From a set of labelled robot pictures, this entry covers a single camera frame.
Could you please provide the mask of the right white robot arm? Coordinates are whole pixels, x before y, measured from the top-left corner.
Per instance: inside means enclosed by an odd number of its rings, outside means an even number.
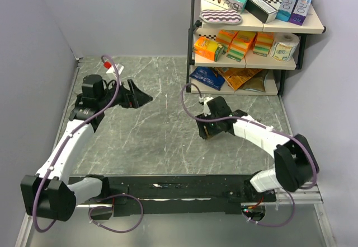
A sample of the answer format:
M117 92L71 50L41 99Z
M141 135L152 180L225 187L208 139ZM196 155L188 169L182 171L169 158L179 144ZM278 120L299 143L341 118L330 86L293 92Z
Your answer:
M319 166L303 135L280 133L244 111L233 111L221 96L201 97L199 103L204 109L195 120L201 138L227 132L251 142L273 158L274 167L254 173L244 187L248 200L257 201L264 193L277 188L295 192L317 178Z

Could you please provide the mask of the large brass padlock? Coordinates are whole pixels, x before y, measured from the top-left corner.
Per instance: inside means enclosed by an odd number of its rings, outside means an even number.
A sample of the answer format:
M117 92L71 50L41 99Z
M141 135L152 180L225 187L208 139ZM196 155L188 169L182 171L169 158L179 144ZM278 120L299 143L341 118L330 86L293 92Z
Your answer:
M204 131L205 131L205 134L206 134L206 139L209 139L211 136L206 128L206 126L204 125Z

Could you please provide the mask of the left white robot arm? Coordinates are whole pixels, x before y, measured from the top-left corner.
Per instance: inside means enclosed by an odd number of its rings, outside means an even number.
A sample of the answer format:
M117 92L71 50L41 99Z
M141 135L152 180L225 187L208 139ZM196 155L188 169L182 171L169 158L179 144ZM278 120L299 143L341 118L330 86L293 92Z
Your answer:
M153 101L133 80L128 88L112 80L106 82L100 75L91 74L82 82L65 132L48 160L34 176L26 175L20 187L27 214L32 217L67 221L75 207L89 199L105 203L111 195L110 184L103 175L87 175L70 184L69 177L75 159L98 129L105 109L113 106L140 108Z

